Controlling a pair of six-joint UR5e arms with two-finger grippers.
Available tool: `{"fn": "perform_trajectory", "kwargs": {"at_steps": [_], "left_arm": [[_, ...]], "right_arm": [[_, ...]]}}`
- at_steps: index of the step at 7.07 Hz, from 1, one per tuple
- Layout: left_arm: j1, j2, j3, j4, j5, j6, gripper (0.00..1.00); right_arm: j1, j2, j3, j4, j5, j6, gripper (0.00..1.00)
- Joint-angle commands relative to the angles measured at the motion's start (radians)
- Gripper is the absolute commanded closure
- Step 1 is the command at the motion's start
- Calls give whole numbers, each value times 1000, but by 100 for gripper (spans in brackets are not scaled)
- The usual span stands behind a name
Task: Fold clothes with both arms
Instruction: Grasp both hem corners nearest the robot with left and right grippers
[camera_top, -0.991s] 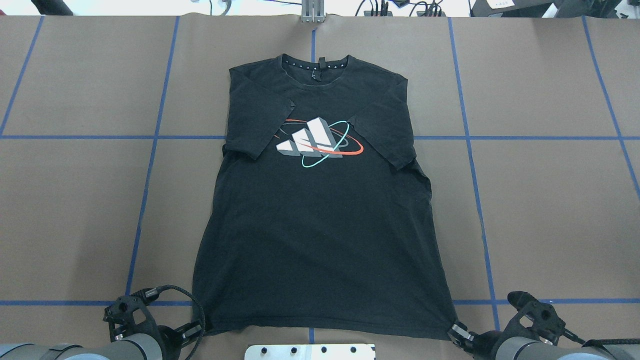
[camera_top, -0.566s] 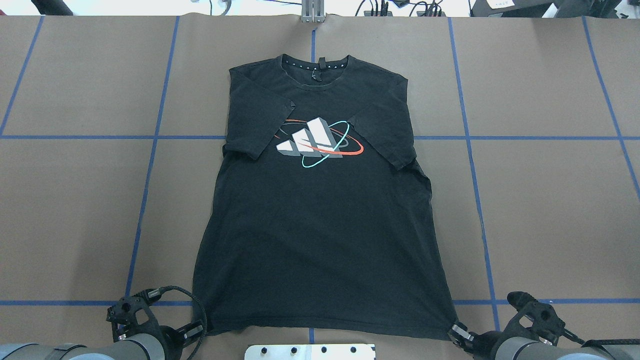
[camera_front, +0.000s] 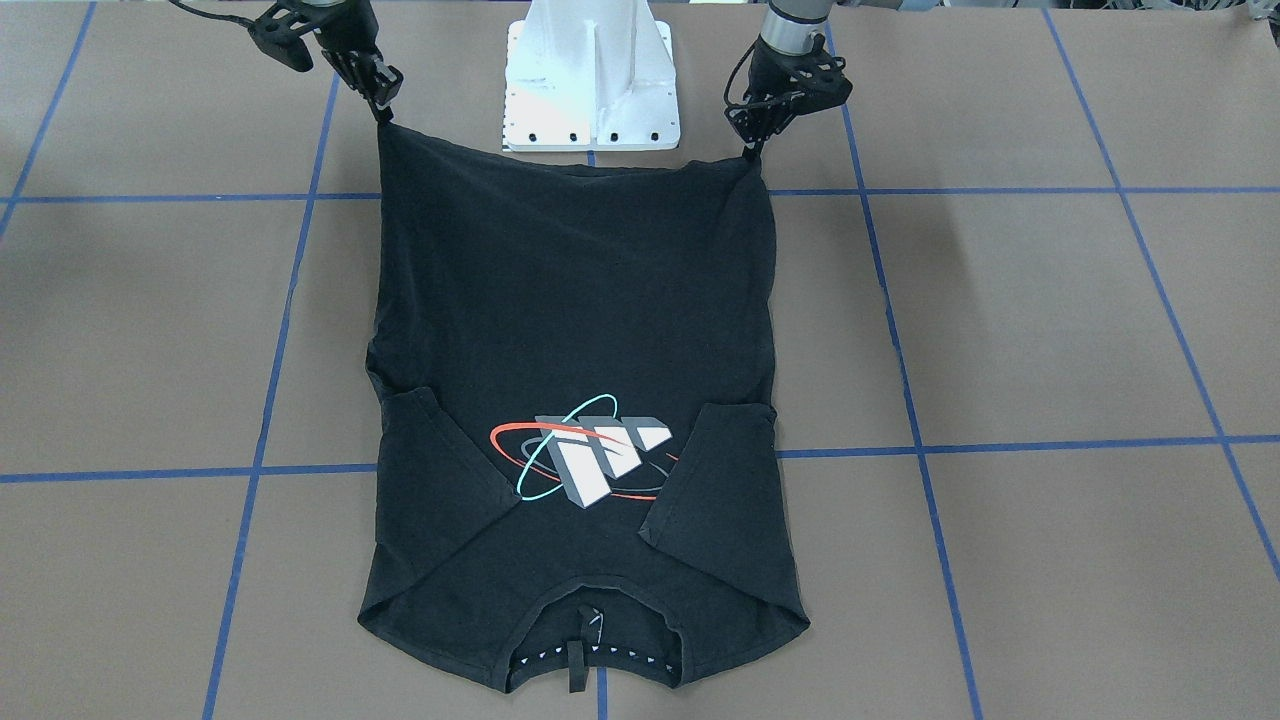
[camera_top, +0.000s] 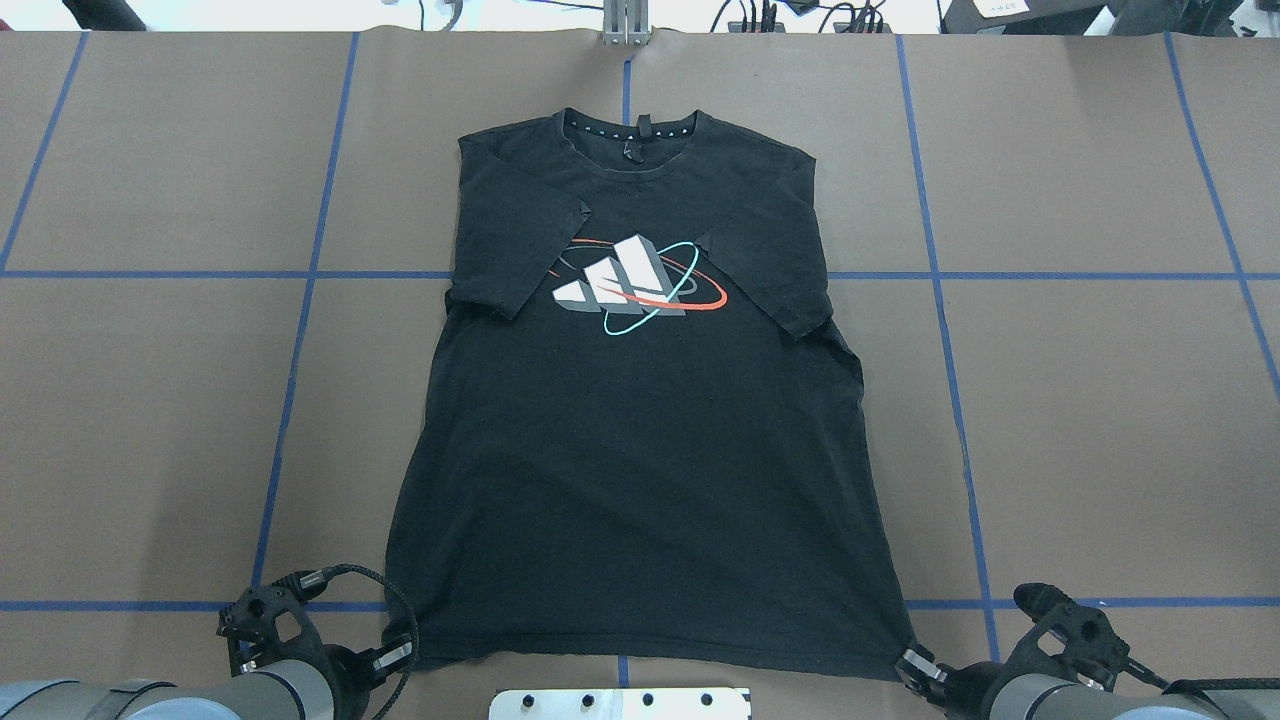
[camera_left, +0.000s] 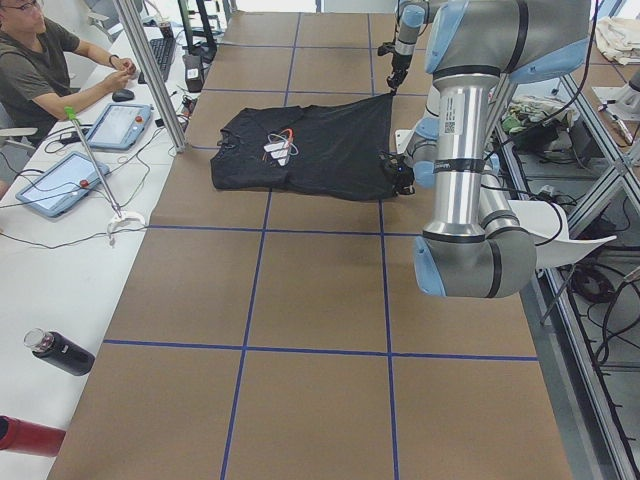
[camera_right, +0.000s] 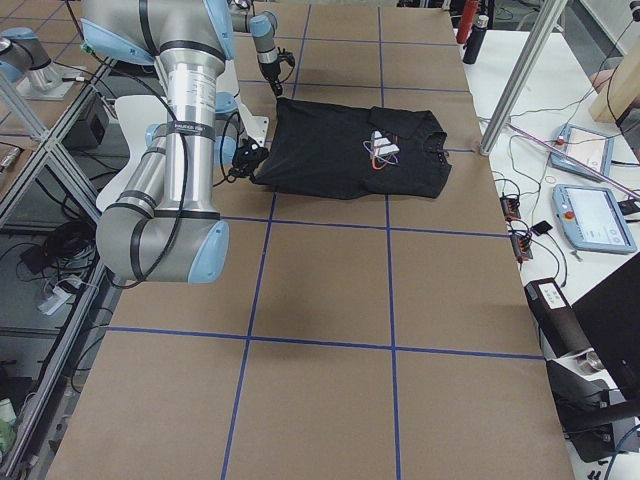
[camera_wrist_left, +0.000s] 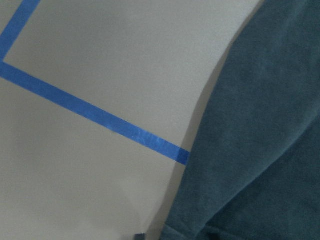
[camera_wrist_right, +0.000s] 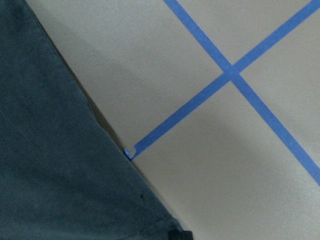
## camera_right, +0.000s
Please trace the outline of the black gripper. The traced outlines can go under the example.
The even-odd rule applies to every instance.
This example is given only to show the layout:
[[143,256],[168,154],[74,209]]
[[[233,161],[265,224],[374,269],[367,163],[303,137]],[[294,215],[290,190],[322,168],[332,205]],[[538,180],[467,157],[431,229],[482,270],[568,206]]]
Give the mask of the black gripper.
[[281,74],[281,67],[278,62],[261,63],[260,70],[263,77],[272,86],[273,93],[276,97],[283,95],[283,86],[280,85],[279,76]]
[[232,176],[253,176],[256,169],[268,156],[267,148],[255,142],[244,142],[236,150],[230,174]]

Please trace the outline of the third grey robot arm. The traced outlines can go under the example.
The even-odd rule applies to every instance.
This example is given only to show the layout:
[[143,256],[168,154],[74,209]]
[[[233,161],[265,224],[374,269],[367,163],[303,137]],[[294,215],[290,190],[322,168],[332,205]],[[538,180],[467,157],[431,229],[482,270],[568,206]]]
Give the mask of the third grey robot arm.
[[54,64],[35,32],[13,27],[1,32],[1,73],[25,99],[61,101],[71,88],[65,69]]

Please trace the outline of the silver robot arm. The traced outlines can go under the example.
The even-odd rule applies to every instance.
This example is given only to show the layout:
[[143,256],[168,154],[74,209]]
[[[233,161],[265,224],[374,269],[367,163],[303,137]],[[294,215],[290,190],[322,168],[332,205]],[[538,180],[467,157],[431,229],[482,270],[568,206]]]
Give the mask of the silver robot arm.
[[279,48],[274,36],[278,27],[277,16],[268,10],[256,13],[252,1],[228,1],[232,25],[235,32],[248,33],[252,36],[256,50],[257,62],[263,78],[276,97],[283,93],[281,64],[295,66],[295,58],[291,52]]
[[277,24],[229,1],[85,1],[84,40],[93,51],[155,67],[167,120],[107,206],[96,245],[109,270],[129,281],[215,281],[229,226],[212,201],[216,83],[234,59],[234,35],[270,38]]

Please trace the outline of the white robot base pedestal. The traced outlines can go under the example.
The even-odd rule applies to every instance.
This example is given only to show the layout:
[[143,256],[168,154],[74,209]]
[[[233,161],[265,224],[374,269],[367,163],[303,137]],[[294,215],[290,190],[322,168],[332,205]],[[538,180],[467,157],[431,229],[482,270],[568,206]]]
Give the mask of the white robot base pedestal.
[[227,60],[225,62],[224,71],[217,77],[216,92],[225,92],[234,97],[248,136],[254,139],[260,146],[264,147],[269,119],[264,116],[253,115],[249,108],[244,104],[233,60]]

